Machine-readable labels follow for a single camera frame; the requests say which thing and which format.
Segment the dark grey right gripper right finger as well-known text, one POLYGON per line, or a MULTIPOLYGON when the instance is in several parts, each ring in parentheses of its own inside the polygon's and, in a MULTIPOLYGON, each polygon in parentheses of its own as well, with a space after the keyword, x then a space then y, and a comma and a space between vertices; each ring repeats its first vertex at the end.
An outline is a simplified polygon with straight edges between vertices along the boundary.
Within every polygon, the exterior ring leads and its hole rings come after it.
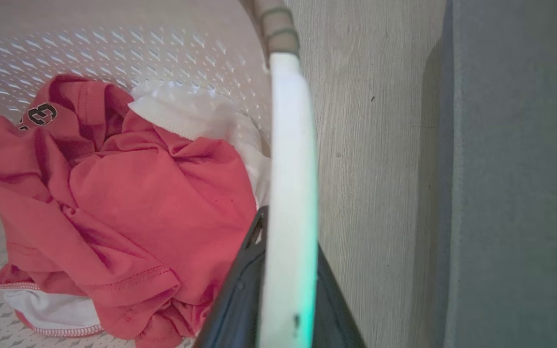
POLYGON ((318 246, 313 348, 365 348, 341 288, 318 246))

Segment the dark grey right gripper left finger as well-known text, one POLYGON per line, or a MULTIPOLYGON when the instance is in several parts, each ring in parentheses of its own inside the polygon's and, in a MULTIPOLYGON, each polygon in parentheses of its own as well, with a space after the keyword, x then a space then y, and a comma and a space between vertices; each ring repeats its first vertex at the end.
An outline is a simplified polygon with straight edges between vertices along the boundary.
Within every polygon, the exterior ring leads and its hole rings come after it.
POLYGON ((269 207, 250 225, 230 271, 212 305, 195 348, 254 348, 264 277, 269 207))

